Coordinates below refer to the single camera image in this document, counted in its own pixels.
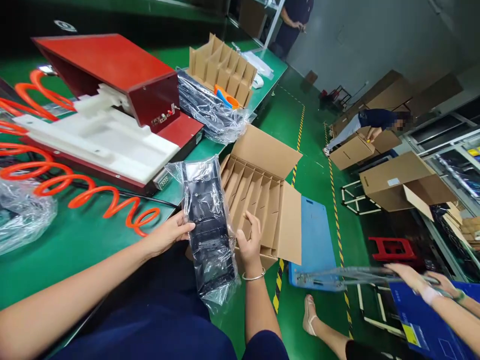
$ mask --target black cable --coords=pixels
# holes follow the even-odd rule
[[[28,158],[31,162],[39,161],[38,158],[37,158],[37,154],[35,154],[34,152],[30,152],[30,151],[27,152],[27,156],[28,156]],[[0,160],[0,167],[6,168],[8,166],[15,165],[15,164],[20,164],[20,163],[24,163],[24,161],[20,161],[14,156],[2,156],[1,160]],[[41,176],[37,177],[36,179],[39,182],[44,182],[44,181],[56,178],[57,176],[59,176],[59,175],[58,174],[55,175],[55,174],[51,173],[50,171],[47,171],[47,172],[43,173]],[[88,188],[89,188],[89,186],[86,183],[82,183],[82,182],[78,182],[78,181],[72,181],[70,183],[70,186],[73,186],[73,187],[78,188],[78,189],[83,189],[83,190],[88,190]],[[156,199],[154,197],[140,195],[140,194],[137,194],[137,193],[134,193],[134,192],[120,190],[120,189],[118,189],[118,194],[120,196],[124,197],[124,198],[138,197],[138,198],[145,199],[145,200],[148,200],[148,201],[151,201],[151,202],[154,202],[154,203],[159,203],[159,204],[162,204],[162,205],[169,206],[171,208],[174,208],[177,211],[182,210],[182,207],[179,206],[179,205],[175,205],[175,204],[173,204],[171,202],[168,202],[168,201],[165,201],[165,200]]]

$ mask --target yellow black safety tape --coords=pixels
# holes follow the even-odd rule
[[[283,87],[280,86],[281,89],[283,89],[285,92],[287,92],[292,98],[297,100],[296,97],[294,97],[291,93],[289,93],[287,90],[285,90]],[[301,110],[301,118],[300,118],[300,128],[298,130],[298,140],[296,143],[296,150],[300,152],[300,141],[302,140],[302,128],[304,127],[304,116],[305,116],[305,105],[301,104],[302,110]],[[295,164],[293,168],[293,177],[291,180],[291,187],[295,187],[295,180],[297,179],[297,165]],[[283,259],[280,259],[278,261],[278,271],[276,274],[276,284],[275,284],[275,295],[273,296],[273,309],[275,310],[275,314],[279,314],[279,306],[280,306],[280,291],[282,291],[282,277],[284,274],[284,269],[285,269],[285,264],[286,261]]]
[[[325,130],[325,144],[329,143],[329,137],[327,135],[327,124],[323,123],[323,128]],[[338,252],[340,256],[340,267],[344,268],[345,267],[345,260],[344,260],[344,254],[343,254],[343,249],[342,249],[342,238],[340,236],[340,224],[339,224],[339,214],[337,211],[337,201],[335,200],[335,185],[334,185],[334,173],[332,171],[332,160],[328,158],[328,167],[330,170],[330,183],[331,183],[331,194],[333,196],[333,210],[335,213],[335,225],[336,225],[336,238],[338,240]],[[344,298],[345,298],[345,304],[346,304],[346,318],[348,320],[348,336],[350,339],[353,339],[354,336],[352,335],[353,332],[353,326],[352,326],[352,317],[350,316],[350,301],[349,301],[349,291],[347,288],[345,288],[345,292],[343,293]]]

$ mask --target hand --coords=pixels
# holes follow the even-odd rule
[[[428,282],[425,281],[418,272],[408,265],[392,263],[386,264],[385,267],[396,272],[398,276],[400,276],[403,281],[417,294],[421,294],[425,288],[429,287]]]
[[[294,28],[294,29],[299,29],[300,31],[302,31],[302,28],[303,28],[303,24],[300,22],[300,21],[295,21],[291,27]]]
[[[444,292],[450,294],[454,299],[460,296],[460,292],[446,276],[433,271],[427,271],[425,275],[437,279],[440,282],[440,285],[432,285],[433,287],[442,289]]]
[[[260,274],[262,273],[262,264],[260,262],[260,235],[262,232],[260,229],[260,220],[248,211],[245,215],[251,224],[250,240],[245,238],[242,230],[236,232],[236,240],[240,248],[241,259],[247,276],[255,277],[259,274],[250,275],[250,273],[256,273],[258,271],[260,271]]]
[[[188,240],[189,232],[193,229],[195,229],[195,224],[185,222],[185,214],[180,211],[140,242],[146,247],[148,255],[153,258],[170,249],[175,242]]]

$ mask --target black plastic part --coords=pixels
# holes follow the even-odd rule
[[[210,171],[200,171],[201,166],[210,166]],[[187,218],[195,223],[190,246],[197,290],[202,297],[235,280],[227,216],[217,166],[183,162],[182,172]]]

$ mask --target worker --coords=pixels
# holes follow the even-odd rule
[[[243,359],[288,359],[263,277],[260,222],[249,212],[246,217],[251,223],[250,239],[241,230],[236,234],[246,283]],[[194,228],[179,212],[139,242],[0,311],[0,359],[36,358],[142,264],[179,244],[185,245],[185,250],[188,243],[181,240],[188,239]],[[168,272],[161,265],[169,252],[157,258],[159,271]],[[185,252],[183,259],[189,263],[186,270],[193,273]],[[180,261],[176,258],[172,266]],[[164,277],[178,283],[177,277],[184,273],[172,269]],[[168,292],[147,283],[140,287],[143,291],[109,312],[93,330],[74,339],[52,359],[237,358],[229,338],[210,322],[196,288]]]
[[[323,153],[329,158],[335,146],[343,143],[360,128],[370,127],[366,135],[366,140],[368,143],[373,143],[383,130],[402,130],[411,119],[412,116],[408,111],[390,111],[386,109],[362,110],[323,148]]]
[[[280,12],[283,23],[275,41],[268,47],[282,61],[287,59],[299,34],[307,31],[307,23],[313,7],[314,0],[285,0]]]
[[[419,294],[435,312],[453,329],[453,331],[480,356],[480,304],[456,289],[444,275],[427,271],[426,275],[439,281],[436,287],[451,298],[444,297],[427,283],[413,268],[403,264],[387,264],[387,268],[396,272],[405,283]],[[335,353],[340,360],[353,359],[388,359],[372,347],[351,340],[332,329],[319,319],[315,310],[312,295],[305,297],[305,313],[303,329],[312,336],[318,337]]]

